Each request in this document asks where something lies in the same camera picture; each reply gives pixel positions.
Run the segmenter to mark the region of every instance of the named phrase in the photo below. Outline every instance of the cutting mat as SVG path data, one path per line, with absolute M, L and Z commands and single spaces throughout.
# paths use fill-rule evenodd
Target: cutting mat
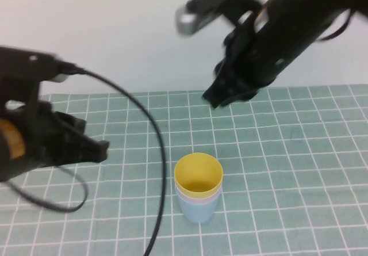
M 274 88 L 251 102 L 210 110 L 201 91 L 137 93 L 159 121 L 167 147 L 166 206 L 153 255 L 368 255 L 368 86 Z M 90 188 L 86 205 L 63 215 L 0 190 L 0 253 L 143 255 L 159 206 L 156 136 L 118 94 L 44 96 L 110 141 L 101 165 L 69 166 Z M 201 226 L 182 216 L 173 168 L 191 152 L 224 168 L 221 200 Z M 66 205 L 82 188 L 55 169 L 14 179 Z

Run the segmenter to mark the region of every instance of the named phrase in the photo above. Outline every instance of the white grid line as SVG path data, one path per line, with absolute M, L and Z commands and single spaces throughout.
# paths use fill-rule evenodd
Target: white grid line
M 364 203 L 361 204 L 364 206 L 368 206 L 368 203 Z M 338 208 L 338 207 L 350 207 L 350 206 L 356 206 L 356 204 L 337 204 L 337 205 L 333 205 L 333 208 Z M 313 205 L 310 207 L 306 207 L 308 208 L 331 208 L 330 205 Z M 286 208 L 280 208 L 280 210 L 284 211 L 284 210 L 295 210 L 295 209 L 305 209 L 304 206 L 297 206 L 297 207 L 286 207 Z M 226 213 L 251 213 L 251 212 L 269 212 L 269 211 L 277 211 L 277 208 L 262 208 L 262 209 L 256 209 L 256 210 L 230 210 L 230 211 L 226 211 Z M 214 213 L 216 214 L 225 214 L 225 211 L 215 211 Z M 182 213 L 174 213 L 173 215 L 171 214 L 164 214 L 163 217 L 171 217 L 171 216 L 183 216 Z M 96 221 L 108 221 L 108 220 L 136 220 L 136 219 L 144 219 L 145 217 L 157 217 L 157 215 L 146 215 L 146 216 L 128 216 L 128 217 L 120 217 L 120 218 L 116 218 L 116 217 L 105 217 L 105 218 L 100 218 L 100 219 L 94 219 Z M 85 218 L 85 219 L 75 219 L 75 220 L 67 220 L 66 223 L 67 224 L 72 224 L 72 223 L 77 223 L 80 221 L 91 221 L 90 218 Z M 40 224 L 64 224 L 64 221 L 62 220 L 51 220 L 51 221 L 41 221 L 39 222 Z M 36 221 L 30 221 L 30 222 L 22 222 L 22 223 L 16 223 L 17 226 L 36 226 L 38 225 L 38 222 Z M 11 226 L 11 223 L 4 223 L 4 224 L 0 224 L 0 227 L 8 227 Z M 343 225 L 340 226 L 341 228 L 361 228 L 361 227 L 365 227 L 364 224 L 352 224 L 352 225 Z M 285 230 L 300 230 L 300 229 L 329 229 L 329 228 L 334 228 L 334 229 L 338 229 L 338 226 L 310 226 L 310 227 L 293 227 L 293 228 L 286 228 Z M 253 230 L 253 231 L 242 231 L 242 232 L 269 232 L 269 231 L 283 231 L 283 228 L 275 228 L 275 229 L 266 229 L 266 230 Z
M 317 238 L 316 238 L 315 230 L 314 230 L 314 228 L 313 228 L 313 224 L 312 224 L 312 221 L 311 221 L 311 217 L 310 217 L 310 215 L 309 215 L 309 213 L 308 213 L 308 210 L 307 210 L 307 207 L 306 207 L 306 203 L 305 203 L 305 200 L 304 200 L 304 196 L 303 196 L 303 195 L 302 195 L 302 193 L 301 193 L 300 184 L 299 184 L 299 182 L 298 182 L 298 180 L 297 180 L 296 172 L 295 172 L 294 167 L 293 167 L 293 162 L 291 161 L 291 159 L 290 159 L 290 155 L 288 154 L 288 149 L 286 148 L 286 144 L 285 144 L 285 140 L 284 140 L 284 138 L 283 138 L 283 134 L 282 134 L 282 131 L 281 131 L 281 127 L 280 127 L 280 125 L 279 125 L 279 123 L 278 123 L 278 120 L 277 120 L 277 119 L 276 119 L 276 121 L 277 121 L 278 130 L 279 130 L 279 133 L 280 133 L 280 136 L 281 136 L 282 142 L 283 142 L 283 147 L 284 147 L 284 149 L 285 149 L 285 151 L 286 151 L 286 153 L 287 153 L 287 159 L 288 159 L 288 161 L 289 161 L 289 163 L 290 163 L 290 167 L 292 168 L 292 172 L 293 172 L 293 175 L 294 175 L 294 179 L 295 179 L 295 181 L 296 181 L 296 183 L 297 183 L 298 192 L 299 192 L 299 195 L 300 195 L 301 200 L 302 200 L 302 203 L 303 203 L 303 207 L 301 207 L 301 208 L 302 208 L 302 209 L 305 209 L 306 216 L 307 216 L 307 218 L 308 218 L 308 223 L 309 223 L 310 227 L 312 228 L 313 241 L 314 241 L 315 246 L 316 246 L 316 249 L 317 249 L 317 251 L 318 251 L 318 255 L 319 255 L 319 256 L 321 256 L 321 252 L 319 251 L 319 246 L 318 246 L 318 242 L 317 242 Z
M 69 108 L 69 101 L 70 101 L 70 95 L 68 97 L 67 110 Z M 73 194 L 73 187 L 74 187 L 74 185 L 71 185 L 70 192 L 69 192 L 68 206 L 70 206 L 70 204 L 71 204 L 70 201 L 71 201 L 71 197 L 72 197 L 72 194 Z M 60 246 L 59 246 L 59 251 L 58 251 L 59 256 L 61 256 L 61 254 L 62 254 L 63 242 L 64 242 L 64 238 L 65 238 L 65 229 L 66 229 L 66 226 L 67 226 L 66 220 L 67 220 L 67 215 L 65 215 L 65 217 L 64 217 L 62 238 L 60 240 Z
M 126 108 L 129 109 L 129 100 L 127 102 Z M 128 120 L 128 115 L 129 115 L 129 110 L 126 111 L 126 120 Z M 128 129 L 128 123 L 125 125 L 124 149 L 127 146 L 127 129 Z M 118 222 L 117 222 L 117 228 L 116 228 L 116 241 L 115 241 L 114 255 L 117 255 L 117 249 L 118 249 L 118 239 L 119 239 L 119 230 L 120 230 L 121 200 L 122 200 L 121 199 L 122 198 L 122 183 L 124 182 L 125 154 L 126 153 L 124 153 L 124 155 L 122 157 L 121 183 L 120 183 L 119 208 L 118 208 Z
M 170 106 L 170 96 L 167 92 L 167 106 Z M 168 161 L 169 161 L 169 169 L 170 169 L 170 207 L 171 207 L 171 249 L 172 254 L 174 255 L 175 247 L 174 247 L 174 193 L 173 193 L 173 163 L 171 162 L 171 134 L 170 134 L 170 123 L 168 124 L 168 147 L 169 147 L 169 155 L 168 155 Z
M 107 105 L 107 109 L 109 109 L 109 98 L 110 98 L 110 94 L 108 95 L 108 105 Z M 109 112 L 106 112 L 106 122 L 108 121 L 108 116 L 109 116 Z M 103 135 L 102 138 L 104 139 L 105 137 L 105 131 L 106 131 L 106 124 L 103 128 Z M 98 166 L 98 174 L 97 174 L 97 181 L 99 181 L 99 177 L 101 175 L 101 165 Z M 92 231 L 93 231 L 93 226 L 94 226 L 94 211 L 96 209 L 96 198 L 98 196 L 98 185 L 99 183 L 97 182 L 96 184 L 96 190 L 94 193 L 94 198 L 93 198 L 93 209 L 92 209 L 92 217 L 91 217 L 91 223 L 90 223 L 90 232 L 89 232 L 89 237 L 88 237 L 88 245 L 87 245 L 87 255 L 89 255 L 90 253 L 90 246 L 91 246 L 91 240 L 92 240 Z
M 48 178 L 48 181 L 47 181 L 47 185 L 46 185 L 46 188 L 45 188 L 45 192 L 44 192 L 44 195 L 43 195 L 43 200 L 46 199 L 47 191 L 48 191 L 48 188 L 50 186 L 52 174 L 53 174 L 54 171 L 55 171 L 55 168 L 54 167 L 51 167 L 50 175 L 49 175 L 49 178 Z M 41 224 L 40 222 L 41 222 L 41 217 L 42 217 L 43 211 L 44 211 L 44 208 L 41 208 L 40 214 L 39 214 L 39 218 L 38 218 L 38 221 L 37 221 L 36 232 L 34 233 L 33 245 L 32 245 L 31 251 L 30 251 L 30 255 L 31 256 L 33 255 L 33 252 L 34 252 L 34 249 L 35 249 L 35 244 L 36 244 L 37 235 L 38 235 L 39 229 L 40 229 L 40 224 Z
M 191 127 L 190 108 L 189 108 L 189 125 L 190 125 L 191 153 L 194 153 L 194 142 L 193 142 L 193 131 L 192 131 L 192 127 Z M 199 232 L 200 232 L 201 255 L 203 256 L 204 255 L 204 251 L 203 251 L 202 226 L 201 226 L 201 224 L 198 224 L 198 229 L 199 229 Z
M 304 135 L 304 136 L 306 136 L 306 134 L 305 134 L 305 132 L 304 132 L 304 129 L 303 129 L 303 127 L 302 127 L 302 123 L 300 123 L 300 126 L 301 126 L 301 129 L 302 129 L 303 135 Z M 308 141 L 306 142 L 306 144 L 307 144 L 307 146 L 308 146 L 308 150 L 309 150 L 309 152 L 310 152 L 310 153 L 312 153 L 312 149 L 311 149 L 311 147 L 310 147 L 310 145 L 309 145 Z M 330 197 L 329 193 L 327 192 L 327 188 L 326 188 L 325 182 L 324 182 L 324 180 L 323 180 L 323 177 L 322 177 L 322 175 L 321 175 L 321 171 L 319 170 L 318 165 L 317 165 L 317 162 L 316 162 L 316 160 L 315 160 L 315 158 L 314 158 L 314 156 L 313 156 L 313 155 L 312 155 L 312 159 L 313 159 L 314 164 L 316 165 L 316 170 L 317 170 L 318 175 L 319 175 L 319 177 L 320 177 L 320 179 L 321 179 L 321 182 L 322 182 L 322 184 L 323 184 L 324 191 L 325 191 L 325 193 L 326 193 L 326 195 L 327 195 L 327 197 L 328 197 L 329 204 L 331 205 L 332 213 L 333 213 L 333 216 L 334 216 L 334 218 L 335 218 L 336 224 L 338 225 L 340 235 L 341 235 L 341 237 L 342 237 L 342 239 L 343 239 L 344 247 L 345 247 L 345 249 L 347 249 L 347 248 L 348 248 L 348 246 L 347 246 L 347 244 L 346 244 L 346 240 L 345 240 L 345 238 L 344 238 L 344 235 L 343 235 L 342 229 L 341 229 L 341 227 L 340 227 L 340 223 L 339 223 L 338 217 L 337 217 L 337 215 L 336 215 L 335 208 L 333 207 L 333 203 L 332 203 L 331 197 Z
M 234 132 L 235 132 L 235 139 L 236 139 L 236 142 L 237 142 L 237 151 L 239 153 L 239 158 L 240 158 L 240 161 L 241 161 L 241 169 L 243 171 L 244 182 L 245 182 L 245 185 L 246 185 L 246 195 L 248 196 L 248 202 L 249 202 L 250 212 L 251 212 L 253 226 L 254 226 L 254 230 L 255 230 L 255 236 L 256 236 L 256 239 L 257 239 L 258 250 L 259 250 L 260 253 L 262 253 L 262 247 L 261 247 L 260 241 L 259 241 L 257 224 L 255 222 L 255 217 L 254 217 L 254 211 L 253 211 L 253 207 L 252 207 L 251 196 L 250 196 L 250 192 L 249 192 L 249 188 L 248 188 L 248 182 L 247 182 L 247 178 L 246 178 L 246 172 L 245 172 L 245 169 L 244 169 L 244 162 L 243 162 L 242 154 L 240 152 L 240 147 L 239 147 L 239 142 L 238 142 L 238 138 L 237 138 L 237 132 L 236 132 L 236 127 L 235 127 L 234 117 L 232 115 L 232 108 L 231 108 L 231 106 L 230 106 L 230 114 L 231 114 L 231 119 L 232 119 L 232 122 L 233 122 L 233 129 L 234 129 Z
M 212 118 L 212 113 L 211 113 L 210 106 L 209 106 L 209 116 L 210 116 L 210 120 L 211 120 L 213 142 L 215 143 L 216 140 L 215 140 L 215 136 L 214 136 L 213 118 Z M 217 153 L 217 146 L 214 147 L 214 153 L 216 155 L 216 159 L 218 159 L 219 155 Z M 222 192 L 222 190 L 221 190 L 221 196 L 222 196 L 222 199 L 223 199 L 223 207 L 224 207 L 224 212 L 225 212 L 225 223 L 226 223 L 226 231 L 228 233 L 228 242 L 229 242 L 230 255 L 232 256 L 233 252 L 232 252 L 231 238 L 230 238 L 230 234 L 229 234 L 230 230 L 229 230 L 229 223 L 228 223 L 228 215 L 226 213 L 225 197 L 224 197 L 224 193 Z
M 250 104 L 250 107 L 251 107 L 252 113 L 254 114 L 254 110 L 253 110 L 252 102 L 250 101 L 250 102 L 249 102 L 249 104 Z M 256 118 L 255 118 L 255 117 L 254 117 L 254 120 L 255 120 L 255 125 L 256 125 L 256 127 L 257 127 L 257 120 L 256 120 Z M 257 131 L 258 139 L 259 139 L 259 140 L 261 140 L 258 128 L 256 129 L 256 131 Z M 282 225 L 282 228 L 283 228 L 283 235 L 284 235 L 284 237 L 285 237 L 285 242 L 286 242 L 286 245 L 287 245 L 287 250 L 288 250 L 288 252 L 289 252 L 289 254 L 290 254 L 290 252 L 291 252 L 291 250 L 290 250 L 290 243 L 289 243 L 289 240 L 288 240 L 288 236 L 287 236 L 287 234 L 286 234 L 285 224 L 284 224 L 284 222 L 283 222 L 283 218 L 282 218 L 282 215 L 281 215 L 281 211 L 280 211 L 280 208 L 279 208 L 279 205 L 278 205 L 278 199 L 277 199 L 277 196 L 276 196 L 276 191 L 275 191 L 275 189 L 274 189 L 274 185 L 273 185 L 273 182 L 272 182 L 272 178 L 271 178 L 271 174 L 270 174 L 270 169 L 269 169 L 269 164 L 268 164 L 268 161 L 267 161 L 267 158 L 266 158 L 265 151 L 264 151 L 264 149 L 263 149 L 263 144 L 262 144 L 262 142 L 260 142 L 260 148 L 261 148 L 261 150 L 262 150 L 262 154 L 263 154 L 264 161 L 266 162 L 267 173 L 268 173 L 268 175 L 269 175 L 269 179 L 270 179 L 270 183 L 271 183 L 271 188 L 272 188 L 272 191 L 273 191 L 273 193 L 274 193 L 274 198 L 275 198 L 275 202 L 276 202 L 277 212 L 278 212 L 278 215 L 279 215 L 279 217 L 280 217 L 281 225 Z
M 148 93 L 147 95 L 147 110 L 150 111 L 150 94 Z M 148 130 L 150 127 L 150 121 L 147 120 L 147 141 L 146 141 L 146 146 L 148 148 Z M 143 240 L 143 251 L 145 251 L 146 248 L 146 240 L 147 240 L 147 191 L 148 191 L 148 150 L 147 150 L 147 154 L 146 154 L 146 164 L 145 164 L 145 198 L 144 198 L 144 240 Z

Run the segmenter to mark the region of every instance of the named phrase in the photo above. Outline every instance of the plastic cup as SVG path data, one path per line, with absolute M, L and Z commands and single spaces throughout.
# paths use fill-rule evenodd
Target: plastic cup
M 174 169 L 175 186 L 192 198 L 207 198 L 215 194 L 221 188 L 223 175 L 220 162 L 201 152 L 184 156 Z
M 193 204 L 186 200 L 184 200 L 179 194 L 179 190 L 177 190 L 177 198 L 179 201 L 180 208 L 184 217 L 191 223 L 205 223 L 210 220 L 213 216 L 214 211 L 216 210 L 217 203 L 219 202 L 220 192 L 217 196 L 210 202 L 206 202 L 204 204 Z
M 206 204 L 209 203 L 211 201 L 213 201 L 217 196 L 220 195 L 222 188 L 220 187 L 217 192 L 215 194 L 213 194 L 212 196 L 206 197 L 206 198 L 192 198 L 192 197 L 188 197 L 187 195 L 183 194 L 182 192 L 180 192 L 180 190 L 178 190 L 178 187 L 175 186 L 175 189 L 177 191 L 177 195 L 179 197 L 181 197 L 183 200 L 192 203 L 192 204 Z

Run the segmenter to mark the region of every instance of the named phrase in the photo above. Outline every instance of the black cable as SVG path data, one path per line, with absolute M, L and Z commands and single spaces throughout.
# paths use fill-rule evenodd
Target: black cable
M 157 215 L 157 220 L 156 220 L 156 224 L 155 224 L 155 228 L 154 231 L 152 233 L 151 239 L 149 240 L 149 244 L 147 246 L 147 249 L 144 253 L 143 256 L 149 256 L 149 254 L 151 253 L 151 250 L 154 246 L 154 243 L 156 241 L 159 229 L 160 229 L 160 225 L 161 225 L 161 220 L 162 220 L 162 215 L 163 215 L 163 210 L 164 210 L 164 203 L 165 203 L 165 193 L 166 193 L 166 154 L 165 154 L 165 147 L 164 147 L 164 143 L 163 143 L 163 138 L 162 135 L 160 133 L 160 129 L 159 126 L 157 125 L 156 121 L 154 120 L 154 118 L 150 115 L 150 113 L 148 112 L 148 110 L 146 110 L 146 108 L 136 99 L 134 98 L 131 94 L 129 94 L 127 91 L 125 91 L 123 88 L 119 87 L 117 84 L 113 83 L 112 81 L 96 74 L 90 71 L 86 71 L 82 68 L 79 67 L 75 67 L 73 64 L 71 63 L 63 63 L 65 69 L 65 74 L 68 75 L 87 75 L 90 76 L 92 78 L 95 78 L 109 86 L 111 86 L 112 88 L 114 88 L 115 90 L 117 90 L 118 92 L 120 92 L 122 95 L 128 97 L 136 106 L 138 106 L 138 108 L 140 108 L 144 114 L 147 116 L 147 118 L 149 119 L 149 121 L 152 123 L 155 132 L 157 133 L 157 138 L 159 141 L 159 145 L 160 145 L 160 153 L 161 153 L 161 158 L 162 158 L 162 189 L 161 189 L 161 197 L 160 197 L 160 206 L 159 206 L 159 212 Z
M 80 204 L 78 204 L 75 207 L 64 207 L 55 203 L 52 203 L 50 201 L 47 200 L 42 200 L 38 197 L 35 197 L 31 194 L 25 193 L 21 188 L 19 188 L 18 186 L 16 186 L 14 183 L 10 182 L 10 181 L 5 181 L 3 182 L 4 184 L 6 184 L 12 191 L 16 192 L 17 194 L 19 194 L 22 198 L 24 198 L 25 200 L 36 204 L 37 206 L 55 211 L 55 212 L 61 212 L 61 213 L 72 213 L 75 212 L 79 209 L 81 209 L 81 207 L 84 205 L 84 203 L 86 202 L 87 198 L 88 198 L 88 186 L 87 183 L 84 181 L 84 179 L 80 176 L 77 175 L 75 173 L 73 173 L 72 171 L 61 167 L 61 166 L 56 166 L 56 168 L 58 168 L 59 170 L 63 171 L 66 174 L 71 175 L 72 177 L 74 177 L 77 181 L 80 182 L 80 184 L 83 187 L 83 191 L 84 191 L 84 196 L 83 196 L 83 200 Z
M 334 32 L 334 33 L 332 33 L 332 34 L 330 34 L 330 35 L 328 35 L 326 37 L 322 37 L 322 38 L 318 39 L 317 41 L 318 42 L 324 42 L 324 41 L 335 39 L 338 36 L 340 36 L 349 27 L 350 22 L 351 22 L 351 19 L 352 19 L 352 17 L 353 17 L 354 14 L 355 14 L 355 10 L 350 9 L 349 10 L 349 15 L 346 18 L 345 23 L 339 29 L 337 29 L 336 32 Z

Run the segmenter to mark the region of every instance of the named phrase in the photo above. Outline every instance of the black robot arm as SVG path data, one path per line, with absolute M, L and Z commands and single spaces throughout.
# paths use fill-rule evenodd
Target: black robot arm
M 348 22 L 356 12 L 368 16 L 368 0 L 190 0 L 178 9 L 176 22 L 184 35 L 193 35 L 219 16 L 234 26 L 224 41 L 225 58 L 203 95 L 216 108 L 252 99 L 346 10 Z M 246 12 L 251 15 L 239 22 Z

